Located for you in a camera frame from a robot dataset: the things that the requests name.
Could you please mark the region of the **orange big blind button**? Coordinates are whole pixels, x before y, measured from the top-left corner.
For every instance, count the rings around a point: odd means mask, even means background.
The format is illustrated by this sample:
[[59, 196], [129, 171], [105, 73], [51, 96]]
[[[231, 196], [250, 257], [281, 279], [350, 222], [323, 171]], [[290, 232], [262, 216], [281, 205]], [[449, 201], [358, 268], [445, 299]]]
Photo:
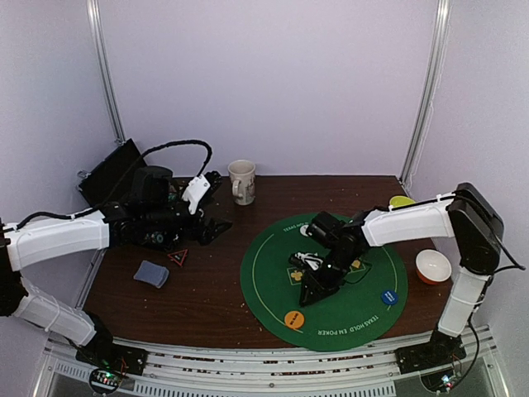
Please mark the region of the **orange big blind button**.
[[305, 317], [303, 313], [298, 310], [292, 310], [284, 315], [284, 324], [287, 328], [298, 330], [305, 323]]

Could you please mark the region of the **white dealer button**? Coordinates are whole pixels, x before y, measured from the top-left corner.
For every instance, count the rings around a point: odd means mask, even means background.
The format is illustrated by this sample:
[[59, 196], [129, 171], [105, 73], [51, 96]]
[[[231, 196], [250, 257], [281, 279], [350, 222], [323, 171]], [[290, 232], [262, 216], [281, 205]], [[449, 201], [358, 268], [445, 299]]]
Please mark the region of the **white dealer button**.
[[302, 225], [300, 228], [299, 228], [299, 232], [301, 233], [302, 236], [304, 237], [309, 237], [310, 234], [308, 232], [308, 225], [305, 224], [305, 225]]

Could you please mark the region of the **blue small blind button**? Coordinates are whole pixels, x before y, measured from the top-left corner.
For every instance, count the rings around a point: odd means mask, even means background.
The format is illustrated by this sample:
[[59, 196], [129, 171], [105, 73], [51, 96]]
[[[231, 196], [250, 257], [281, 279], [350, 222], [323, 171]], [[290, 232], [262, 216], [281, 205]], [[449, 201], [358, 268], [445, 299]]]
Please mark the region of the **blue small blind button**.
[[382, 299], [383, 303], [388, 306], [394, 306], [398, 303], [398, 294], [392, 289], [385, 290], [380, 295], [380, 298]]

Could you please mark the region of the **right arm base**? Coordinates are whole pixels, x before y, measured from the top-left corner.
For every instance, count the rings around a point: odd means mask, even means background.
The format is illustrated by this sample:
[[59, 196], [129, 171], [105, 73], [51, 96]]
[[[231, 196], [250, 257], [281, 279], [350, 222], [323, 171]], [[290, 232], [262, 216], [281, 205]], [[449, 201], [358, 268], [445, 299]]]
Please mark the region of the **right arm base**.
[[394, 353], [401, 374], [450, 364], [454, 358], [466, 358], [461, 336], [451, 337], [437, 330], [428, 342], [400, 347]]

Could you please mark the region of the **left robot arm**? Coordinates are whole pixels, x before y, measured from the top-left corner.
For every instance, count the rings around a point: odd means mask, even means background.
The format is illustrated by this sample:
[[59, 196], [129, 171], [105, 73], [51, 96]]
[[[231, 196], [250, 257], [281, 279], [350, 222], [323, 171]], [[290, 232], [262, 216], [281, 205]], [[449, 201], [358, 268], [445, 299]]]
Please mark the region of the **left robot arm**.
[[172, 183], [170, 170], [136, 170], [125, 203], [109, 201], [80, 213], [37, 213], [1, 228], [1, 315], [19, 317], [56, 332], [101, 367], [119, 358], [112, 335], [94, 314], [74, 309], [24, 280], [23, 268], [81, 251], [143, 246], [173, 251], [182, 240], [207, 245], [231, 227], [206, 219], [205, 205], [222, 184], [216, 171], [192, 178], [185, 187]]

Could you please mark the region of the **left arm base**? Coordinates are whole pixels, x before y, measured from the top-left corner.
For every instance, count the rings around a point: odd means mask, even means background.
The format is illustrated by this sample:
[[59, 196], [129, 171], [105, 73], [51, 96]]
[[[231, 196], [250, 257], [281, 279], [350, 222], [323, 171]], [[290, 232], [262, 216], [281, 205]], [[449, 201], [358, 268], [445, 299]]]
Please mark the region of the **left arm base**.
[[142, 375], [148, 352], [145, 349], [129, 347], [109, 341], [91, 341], [87, 346], [71, 343], [77, 351], [78, 361], [96, 366], [105, 371], [122, 375]]

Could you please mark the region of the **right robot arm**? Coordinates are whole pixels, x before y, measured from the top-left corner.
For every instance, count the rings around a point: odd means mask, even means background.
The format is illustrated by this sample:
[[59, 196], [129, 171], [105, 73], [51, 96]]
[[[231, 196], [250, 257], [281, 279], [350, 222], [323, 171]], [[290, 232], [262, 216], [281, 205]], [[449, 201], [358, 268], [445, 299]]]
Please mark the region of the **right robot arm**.
[[289, 259], [303, 273], [299, 303], [308, 306], [337, 293], [353, 261], [370, 249], [431, 237], [454, 238], [461, 271], [423, 356], [435, 366], [455, 352], [455, 338], [484, 295], [503, 253], [503, 220], [471, 183], [448, 194], [400, 208], [374, 207], [350, 221], [320, 212], [306, 234], [328, 250], [324, 257], [296, 252]]

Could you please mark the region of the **red black triangle button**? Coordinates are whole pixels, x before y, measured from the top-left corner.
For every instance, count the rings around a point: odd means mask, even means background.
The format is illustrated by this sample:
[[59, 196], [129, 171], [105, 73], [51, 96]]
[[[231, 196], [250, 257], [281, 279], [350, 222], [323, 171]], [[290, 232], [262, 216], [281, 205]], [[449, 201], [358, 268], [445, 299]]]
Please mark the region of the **red black triangle button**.
[[167, 257], [177, 266], [183, 267], [183, 264], [188, 257], [188, 249], [169, 253]]

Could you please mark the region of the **round green poker mat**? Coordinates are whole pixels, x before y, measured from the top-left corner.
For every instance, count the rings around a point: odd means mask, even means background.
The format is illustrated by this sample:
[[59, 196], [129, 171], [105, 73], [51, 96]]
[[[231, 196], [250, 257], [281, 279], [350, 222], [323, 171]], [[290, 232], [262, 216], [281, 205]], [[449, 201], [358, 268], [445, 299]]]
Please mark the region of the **round green poker mat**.
[[[337, 352], [384, 335], [401, 316], [407, 300], [407, 270], [391, 247], [375, 247], [351, 267], [340, 290], [318, 303], [299, 305], [302, 273], [288, 258], [295, 252], [327, 254], [328, 250], [299, 232], [313, 215], [285, 218], [267, 227], [249, 245], [241, 262], [241, 290], [246, 306], [263, 328], [279, 339], [316, 352]], [[388, 306], [380, 295], [387, 289], [398, 294]], [[293, 330], [284, 315], [298, 310], [304, 325]]]

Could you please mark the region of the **beige ceramic mug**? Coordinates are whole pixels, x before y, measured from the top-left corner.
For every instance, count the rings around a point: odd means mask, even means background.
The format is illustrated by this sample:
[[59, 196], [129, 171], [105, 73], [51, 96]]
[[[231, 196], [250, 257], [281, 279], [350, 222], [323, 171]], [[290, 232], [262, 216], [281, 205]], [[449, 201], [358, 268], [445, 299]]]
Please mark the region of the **beige ceramic mug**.
[[234, 202], [240, 206], [252, 204], [255, 200], [255, 164], [249, 160], [235, 160], [227, 169]]

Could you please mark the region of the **black poker chip case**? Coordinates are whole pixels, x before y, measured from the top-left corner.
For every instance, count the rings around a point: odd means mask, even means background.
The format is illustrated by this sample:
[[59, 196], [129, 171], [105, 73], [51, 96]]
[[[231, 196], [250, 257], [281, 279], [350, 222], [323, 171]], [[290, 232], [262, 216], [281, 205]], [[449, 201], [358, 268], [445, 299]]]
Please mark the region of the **black poker chip case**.
[[[140, 158], [133, 140], [128, 140], [90, 171], [88, 177], [79, 184], [80, 192], [91, 207], [102, 205], [101, 212], [107, 220], [107, 205], [126, 201], [135, 171], [145, 166], [158, 165], [147, 165]], [[151, 249], [170, 251], [173, 248]]]

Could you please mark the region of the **yellow-green plastic bowl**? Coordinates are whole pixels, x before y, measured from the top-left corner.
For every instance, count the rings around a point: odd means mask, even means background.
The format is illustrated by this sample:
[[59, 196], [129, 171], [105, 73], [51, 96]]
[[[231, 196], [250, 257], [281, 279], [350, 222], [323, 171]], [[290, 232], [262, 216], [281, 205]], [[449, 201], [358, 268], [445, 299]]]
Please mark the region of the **yellow-green plastic bowl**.
[[389, 200], [389, 205], [394, 208], [400, 208], [414, 203], [415, 201], [412, 198], [404, 195], [396, 195]]

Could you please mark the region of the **white orange bowl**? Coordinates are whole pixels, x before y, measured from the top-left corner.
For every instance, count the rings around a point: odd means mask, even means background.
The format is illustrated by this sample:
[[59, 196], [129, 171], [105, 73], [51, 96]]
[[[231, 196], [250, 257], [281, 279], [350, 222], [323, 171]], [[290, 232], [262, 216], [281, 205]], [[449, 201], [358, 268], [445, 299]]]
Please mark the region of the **white orange bowl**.
[[450, 261], [439, 251], [426, 249], [420, 251], [415, 259], [419, 279], [428, 285], [438, 285], [451, 277]]

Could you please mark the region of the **aluminium front rail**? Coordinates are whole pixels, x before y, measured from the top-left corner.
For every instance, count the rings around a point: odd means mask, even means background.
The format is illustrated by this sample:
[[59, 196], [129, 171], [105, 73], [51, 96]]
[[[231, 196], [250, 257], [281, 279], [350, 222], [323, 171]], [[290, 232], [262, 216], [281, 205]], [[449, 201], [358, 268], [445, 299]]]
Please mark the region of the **aluminium front rail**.
[[[453, 370], [463, 375], [476, 348], [468, 328], [462, 335], [467, 357], [435, 369], [403, 374], [395, 349], [427, 342], [430, 332], [379, 339], [343, 352], [302, 348], [216, 349], [170, 346], [117, 338], [148, 353], [143, 375], [126, 374], [109, 396], [515, 396], [488, 326], [477, 327], [480, 352], [460, 386], [431, 392], [427, 375]], [[52, 334], [45, 344], [29, 396], [98, 396], [89, 386], [93, 367], [75, 360], [76, 351]]]

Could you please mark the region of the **right aluminium frame post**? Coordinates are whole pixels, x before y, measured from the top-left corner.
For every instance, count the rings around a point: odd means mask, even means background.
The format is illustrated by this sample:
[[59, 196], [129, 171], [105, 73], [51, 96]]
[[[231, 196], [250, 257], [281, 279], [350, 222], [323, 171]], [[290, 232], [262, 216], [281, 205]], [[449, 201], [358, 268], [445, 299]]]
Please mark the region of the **right aluminium frame post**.
[[407, 149], [400, 182], [405, 190], [410, 191], [414, 175], [422, 156], [426, 143], [427, 133], [433, 114], [433, 103], [436, 88], [441, 78], [442, 66], [446, 53], [446, 41], [450, 23], [451, 1], [439, 0], [437, 2], [436, 20], [431, 39], [431, 50], [427, 64], [425, 82], [422, 96], [417, 111], [412, 137]]

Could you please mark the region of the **aluminium frame post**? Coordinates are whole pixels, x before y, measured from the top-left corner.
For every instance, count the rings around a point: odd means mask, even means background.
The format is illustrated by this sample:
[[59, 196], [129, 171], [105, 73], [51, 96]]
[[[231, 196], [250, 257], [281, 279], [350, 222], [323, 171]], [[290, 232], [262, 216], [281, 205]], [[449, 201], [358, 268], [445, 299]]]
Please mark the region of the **aluminium frame post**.
[[125, 143], [126, 137], [123, 131], [122, 120], [117, 106], [115, 91], [112, 84], [111, 71], [107, 59], [107, 51], [102, 29], [99, 1], [88, 0], [86, 3], [88, 11], [88, 21], [92, 32], [93, 43], [98, 60], [98, 68], [101, 75], [107, 111], [112, 124], [115, 142], [120, 146]]
[[417, 111], [412, 137], [407, 149], [400, 182], [405, 190], [410, 191], [414, 175], [422, 156], [426, 143], [427, 133], [433, 114], [433, 103], [436, 88], [441, 78], [442, 66], [446, 53], [446, 41], [450, 23], [451, 1], [439, 0], [437, 2], [436, 20], [431, 39], [431, 50], [427, 64], [425, 82], [422, 96]]

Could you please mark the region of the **left aluminium frame post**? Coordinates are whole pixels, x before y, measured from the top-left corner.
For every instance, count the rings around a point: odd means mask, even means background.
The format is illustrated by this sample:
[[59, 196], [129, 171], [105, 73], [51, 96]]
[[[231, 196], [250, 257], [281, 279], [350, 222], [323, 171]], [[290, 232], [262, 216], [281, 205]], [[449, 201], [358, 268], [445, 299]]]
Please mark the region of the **left aluminium frame post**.
[[123, 131], [122, 120], [117, 106], [115, 91], [112, 84], [111, 71], [107, 59], [107, 51], [102, 29], [99, 1], [88, 0], [86, 3], [88, 11], [88, 21], [92, 32], [93, 43], [98, 60], [98, 68], [101, 75], [107, 111], [112, 124], [115, 142], [120, 146], [125, 143], [126, 137]]

